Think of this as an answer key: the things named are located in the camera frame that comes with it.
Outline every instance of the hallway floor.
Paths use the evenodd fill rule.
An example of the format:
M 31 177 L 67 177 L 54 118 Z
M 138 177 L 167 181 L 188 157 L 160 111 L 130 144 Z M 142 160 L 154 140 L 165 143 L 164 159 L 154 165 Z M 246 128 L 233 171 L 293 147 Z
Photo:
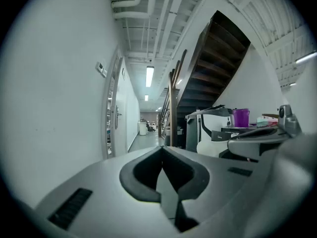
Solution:
M 154 132 L 148 132 L 145 136 L 137 135 L 129 152 L 162 145 L 164 145 L 164 139 L 159 138 L 158 130 L 156 130 Z M 157 192 L 161 194 L 161 207 L 164 213 L 174 223 L 178 195 L 170 184 L 163 169 L 158 176 Z
M 156 130 L 153 132 L 148 132 L 148 134 L 145 136 L 137 135 L 129 152 L 161 145 L 164 145 L 164 139 L 161 137 L 159 138 L 158 130 Z

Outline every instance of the stair step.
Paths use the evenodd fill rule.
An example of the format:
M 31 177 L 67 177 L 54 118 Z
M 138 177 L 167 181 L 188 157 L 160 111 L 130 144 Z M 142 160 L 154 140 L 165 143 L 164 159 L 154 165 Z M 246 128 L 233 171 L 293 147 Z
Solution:
M 204 86 L 204 85 L 199 85 L 199 84 L 193 84 L 193 83 L 189 83 L 187 85 L 188 90 L 194 90 L 194 91 L 200 91 L 200 92 L 204 92 L 204 93 L 211 93 L 211 94 L 220 94 L 220 91 L 218 89 L 209 87 L 209 86 Z
M 179 106 L 181 107 L 204 107 L 204 108 L 208 108 L 208 107 L 212 107 L 213 105 L 213 101 L 212 102 L 207 102 L 207 101 L 181 101 L 179 103 Z
M 225 40 L 225 42 L 236 51 L 243 52 L 246 49 L 245 46 L 236 37 L 234 37 L 232 33 L 216 22 L 212 23 L 210 31 L 218 35 L 221 39 Z
M 215 101 L 215 97 L 207 94 L 197 94 L 197 93 L 185 93 L 183 99 L 189 100 L 200 100 L 200 101 Z
M 236 52 L 233 47 L 231 47 L 228 43 L 226 43 L 224 40 L 222 40 L 219 36 L 217 36 L 213 33 L 208 33 L 208 37 L 217 41 L 219 44 L 221 44 L 224 48 L 226 48 L 228 51 L 230 51 L 230 53 L 234 57 L 236 57 L 237 59 L 242 58 L 241 55 L 238 52 Z
M 189 115 L 190 113 L 179 113 L 177 112 L 177 119 L 184 118 L 186 115 Z
M 212 63 L 206 62 L 204 60 L 198 60 L 198 65 L 204 68 L 210 69 L 213 72 L 216 72 L 218 75 L 225 76 L 231 78 L 231 75 L 228 71 L 223 68 L 220 68 Z
M 223 56 L 222 54 L 218 53 L 217 51 L 215 51 L 215 50 L 213 50 L 211 48 L 204 47 L 204 52 L 206 52 L 209 55 L 221 60 L 223 63 L 229 65 L 233 69 L 237 68 L 237 66 L 233 62 L 231 62 L 228 58 L 226 58 L 225 56 Z
M 204 82 L 209 82 L 209 83 L 221 86 L 221 87 L 225 86 L 225 83 L 222 80 L 214 78 L 214 77 L 211 77 L 211 76 L 204 75 L 204 74 L 199 73 L 199 72 L 194 72 L 192 74 L 192 78 L 198 79 L 198 80 L 201 80 L 201 81 L 204 81 Z
M 178 113 L 192 113 L 192 112 L 195 112 L 196 109 L 193 108 L 193 107 L 177 107 L 177 112 Z

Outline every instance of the wooden staircase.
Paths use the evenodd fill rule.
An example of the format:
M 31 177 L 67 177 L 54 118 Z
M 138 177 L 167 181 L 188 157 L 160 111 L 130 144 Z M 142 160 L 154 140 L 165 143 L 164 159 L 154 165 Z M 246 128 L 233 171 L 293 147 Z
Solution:
M 198 38 L 182 88 L 175 100 L 177 124 L 185 133 L 185 116 L 197 109 L 213 106 L 239 68 L 249 45 L 250 41 L 242 31 L 217 11 Z

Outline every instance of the purple cup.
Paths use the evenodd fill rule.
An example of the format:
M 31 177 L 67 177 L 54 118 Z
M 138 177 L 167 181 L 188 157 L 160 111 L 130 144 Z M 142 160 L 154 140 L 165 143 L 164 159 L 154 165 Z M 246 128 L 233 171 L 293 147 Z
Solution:
M 234 109 L 234 126 L 235 127 L 249 127 L 249 109 Z

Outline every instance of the black grille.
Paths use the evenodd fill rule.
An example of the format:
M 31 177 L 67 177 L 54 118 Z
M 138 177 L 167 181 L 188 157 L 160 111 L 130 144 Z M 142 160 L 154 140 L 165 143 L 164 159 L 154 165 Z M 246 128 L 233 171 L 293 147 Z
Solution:
M 246 176 L 246 177 L 249 177 L 252 174 L 252 171 L 240 169 L 240 168 L 229 168 L 228 171 L 242 175 L 242 176 Z
M 56 226 L 67 230 L 92 193 L 91 190 L 79 188 L 48 218 L 48 220 Z

